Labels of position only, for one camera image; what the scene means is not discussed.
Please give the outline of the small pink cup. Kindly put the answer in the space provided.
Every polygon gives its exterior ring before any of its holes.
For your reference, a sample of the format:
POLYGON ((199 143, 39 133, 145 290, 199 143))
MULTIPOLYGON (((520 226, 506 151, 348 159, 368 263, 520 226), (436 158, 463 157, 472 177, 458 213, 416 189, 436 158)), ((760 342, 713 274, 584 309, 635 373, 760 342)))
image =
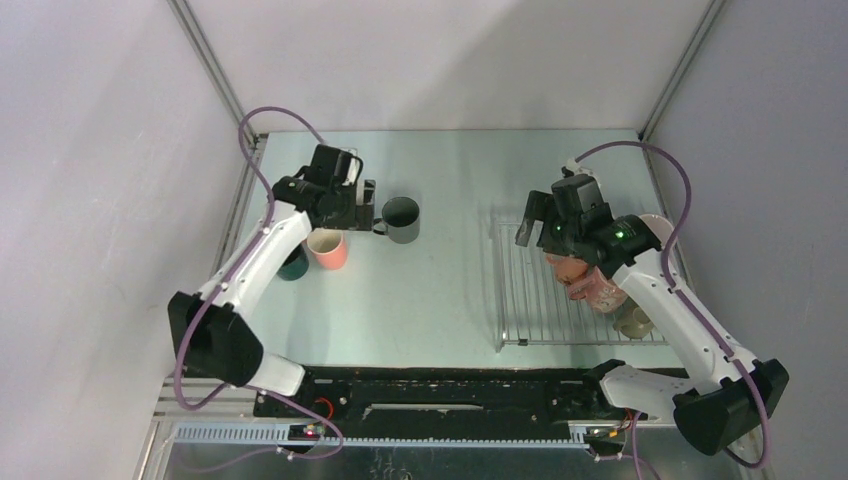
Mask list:
POLYGON ((558 283, 568 286, 583 278, 589 270, 589 265, 572 256, 547 255, 547 263, 553 268, 558 283))

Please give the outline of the pink patterned mug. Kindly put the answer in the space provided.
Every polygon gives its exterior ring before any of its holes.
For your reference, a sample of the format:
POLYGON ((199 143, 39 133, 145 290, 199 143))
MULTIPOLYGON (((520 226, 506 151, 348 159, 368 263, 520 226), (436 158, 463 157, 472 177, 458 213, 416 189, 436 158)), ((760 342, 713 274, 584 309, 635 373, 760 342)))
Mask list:
POLYGON ((624 290, 596 267, 568 286, 567 294, 571 300, 583 300, 592 310, 602 314, 614 312, 629 299, 624 290))

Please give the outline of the dark green mug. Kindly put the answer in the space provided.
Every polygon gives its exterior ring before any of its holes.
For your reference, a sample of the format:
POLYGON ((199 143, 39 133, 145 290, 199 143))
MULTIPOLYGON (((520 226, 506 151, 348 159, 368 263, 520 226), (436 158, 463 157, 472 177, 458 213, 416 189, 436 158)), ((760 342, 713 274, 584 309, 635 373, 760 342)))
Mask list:
POLYGON ((296 281, 307 273, 309 266, 306 250, 302 245, 298 245, 277 270, 276 275, 284 281, 296 281))

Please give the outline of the beige mug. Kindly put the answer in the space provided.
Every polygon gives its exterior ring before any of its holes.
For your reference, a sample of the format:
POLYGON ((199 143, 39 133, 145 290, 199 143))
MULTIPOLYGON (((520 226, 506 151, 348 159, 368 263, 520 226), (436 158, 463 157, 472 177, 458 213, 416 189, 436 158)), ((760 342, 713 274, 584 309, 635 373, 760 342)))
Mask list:
POLYGON ((654 323, 645 311, 632 300, 626 301, 617 311, 613 329, 631 340, 642 340, 654 330, 654 323))

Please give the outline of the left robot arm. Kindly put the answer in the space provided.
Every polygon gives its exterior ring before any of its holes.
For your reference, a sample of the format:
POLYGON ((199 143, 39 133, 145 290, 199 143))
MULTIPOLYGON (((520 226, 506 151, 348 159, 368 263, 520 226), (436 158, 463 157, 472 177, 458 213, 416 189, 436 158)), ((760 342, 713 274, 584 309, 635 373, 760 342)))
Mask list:
POLYGON ((375 183, 362 179, 363 169, 354 151, 319 144, 309 164, 270 186, 248 241, 197 292, 177 292, 169 301, 179 369, 275 392, 292 416, 312 411, 316 390, 303 381, 305 367, 266 350, 249 320, 284 261, 314 230, 370 229, 375 183))

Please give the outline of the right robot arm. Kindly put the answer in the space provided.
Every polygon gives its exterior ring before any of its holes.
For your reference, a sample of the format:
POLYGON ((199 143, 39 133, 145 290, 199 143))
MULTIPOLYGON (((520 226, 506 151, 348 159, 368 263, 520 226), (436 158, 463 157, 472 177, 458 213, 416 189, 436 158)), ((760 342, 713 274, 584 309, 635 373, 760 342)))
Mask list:
POLYGON ((684 439, 713 456, 764 427, 789 383, 777 359, 743 347, 680 280, 661 240, 639 215, 614 217, 597 181, 572 174, 549 192, 529 192, 515 237, 528 245, 534 227, 546 254, 575 257, 633 300, 681 361, 684 379, 642 371, 619 360, 590 372, 585 411, 606 418, 618 408, 673 419, 684 439))

